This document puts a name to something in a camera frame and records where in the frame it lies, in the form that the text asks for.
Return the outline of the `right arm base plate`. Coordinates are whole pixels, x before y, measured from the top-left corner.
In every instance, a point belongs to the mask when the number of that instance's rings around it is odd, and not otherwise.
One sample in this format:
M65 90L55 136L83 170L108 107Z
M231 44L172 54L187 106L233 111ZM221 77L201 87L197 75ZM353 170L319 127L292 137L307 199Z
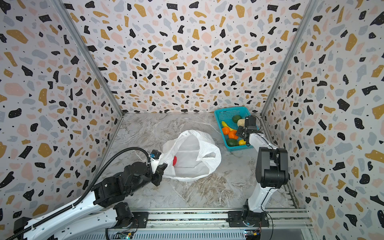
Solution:
M267 214L264 212L229 211L227 222L231 228L264 228L270 226Z

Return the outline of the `pale white fruit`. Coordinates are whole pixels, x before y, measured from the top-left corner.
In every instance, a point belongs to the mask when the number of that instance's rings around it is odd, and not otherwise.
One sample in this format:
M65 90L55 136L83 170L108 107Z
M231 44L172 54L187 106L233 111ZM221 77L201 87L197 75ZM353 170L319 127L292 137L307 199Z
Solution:
M244 127L245 126L245 119L239 119L237 122L238 127Z

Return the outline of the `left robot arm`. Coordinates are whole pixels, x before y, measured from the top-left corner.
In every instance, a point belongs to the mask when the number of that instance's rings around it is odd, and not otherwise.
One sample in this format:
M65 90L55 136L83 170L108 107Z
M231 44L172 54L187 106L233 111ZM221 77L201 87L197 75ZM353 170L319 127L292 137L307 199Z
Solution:
M96 227L106 224L108 220L112 220L111 227L120 223L135 225L137 221L134 220L134 214L128 203L124 201L125 198L132 196L134 192L149 183L159 186L167 166L167 164L161 164L152 171L152 165L144 162L128 165L123 172L95 184L86 197L80 197L54 213L35 219L23 217L17 220L14 224L14 235L10 238L12 240L48 240L60 229L108 207L112 208L112 212L105 215L106 220L97 221Z

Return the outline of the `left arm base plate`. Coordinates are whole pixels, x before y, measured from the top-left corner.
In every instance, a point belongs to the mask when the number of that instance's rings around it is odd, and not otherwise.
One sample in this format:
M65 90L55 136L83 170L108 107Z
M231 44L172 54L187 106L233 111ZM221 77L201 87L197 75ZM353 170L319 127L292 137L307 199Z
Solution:
M116 223L110 229L145 229L147 227L149 212L133 212L118 214Z

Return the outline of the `orange fruit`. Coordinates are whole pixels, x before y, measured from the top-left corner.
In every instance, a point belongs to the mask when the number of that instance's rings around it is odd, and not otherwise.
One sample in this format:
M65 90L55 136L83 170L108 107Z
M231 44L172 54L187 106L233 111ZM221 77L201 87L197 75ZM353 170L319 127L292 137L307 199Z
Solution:
M228 137L229 139L234 139L234 140L237 140L239 137L237 136L237 131L236 130L232 130L228 133Z

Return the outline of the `small orange tangerine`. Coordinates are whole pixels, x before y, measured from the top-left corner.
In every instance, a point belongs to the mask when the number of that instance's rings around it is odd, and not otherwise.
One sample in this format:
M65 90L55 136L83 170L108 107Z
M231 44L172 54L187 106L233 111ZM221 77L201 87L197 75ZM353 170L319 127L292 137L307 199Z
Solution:
M227 136L230 133L231 129L229 127L223 127L222 133L224 136Z

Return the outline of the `teal plastic basket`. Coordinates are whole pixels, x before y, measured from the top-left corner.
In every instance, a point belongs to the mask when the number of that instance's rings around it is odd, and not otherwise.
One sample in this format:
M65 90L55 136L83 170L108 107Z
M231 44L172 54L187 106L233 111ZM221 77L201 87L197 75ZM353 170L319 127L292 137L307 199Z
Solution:
M240 116L242 116L242 119L244 119L245 117L249 116L250 114L251 113L249 112L249 110L246 107L231 107L231 108L224 108L224 109L219 109L219 110L214 111L214 115L215 115L217 124L219 126L222 139L224 141L225 147L227 148L227 150L229 152L253 149L254 147L253 146L247 146L247 145L243 145L243 146L238 145L236 147L228 147L226 144L226 140L229 139L229 137L228 137L228 135L227 136L223 135L223 133L222 133L223 127L222 127L221 121L225 121L228 124L228 126L230 126L234 130L237 130L238 126L236 123L234 123L232 121L232 117L235 115L240 115Z

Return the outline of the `white plastic bag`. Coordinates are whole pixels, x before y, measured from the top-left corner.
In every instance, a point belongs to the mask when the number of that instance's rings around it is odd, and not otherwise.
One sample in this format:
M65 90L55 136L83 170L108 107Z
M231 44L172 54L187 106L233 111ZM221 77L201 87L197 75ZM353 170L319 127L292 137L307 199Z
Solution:
M174 156L177 157L175 166L173 166ZM165 178L192 182L212 174L221 161L221 151L211 135L197 130L187 130L178 138L166 142L160 159L153 161L152 165L167 164L164 170Z

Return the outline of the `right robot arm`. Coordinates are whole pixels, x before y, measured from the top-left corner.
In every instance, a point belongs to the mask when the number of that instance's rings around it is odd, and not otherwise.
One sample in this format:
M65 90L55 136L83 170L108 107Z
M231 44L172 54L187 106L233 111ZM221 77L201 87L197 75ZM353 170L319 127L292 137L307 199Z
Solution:
M257 126L258 117L250 115L238 121L236 135L245 140L247 146L257 153L257 184L251 197L242 210L242 221L253 227L267 219L265 208L274 192L286 185L289 180L288 152L271 143Z

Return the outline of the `green mango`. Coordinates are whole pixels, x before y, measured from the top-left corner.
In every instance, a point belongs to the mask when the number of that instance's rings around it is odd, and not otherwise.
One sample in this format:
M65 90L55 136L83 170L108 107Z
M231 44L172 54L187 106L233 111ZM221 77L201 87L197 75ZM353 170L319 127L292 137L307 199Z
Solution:
M227 139L226 144L228 147L236 147L239 145L239 141L236 139Z

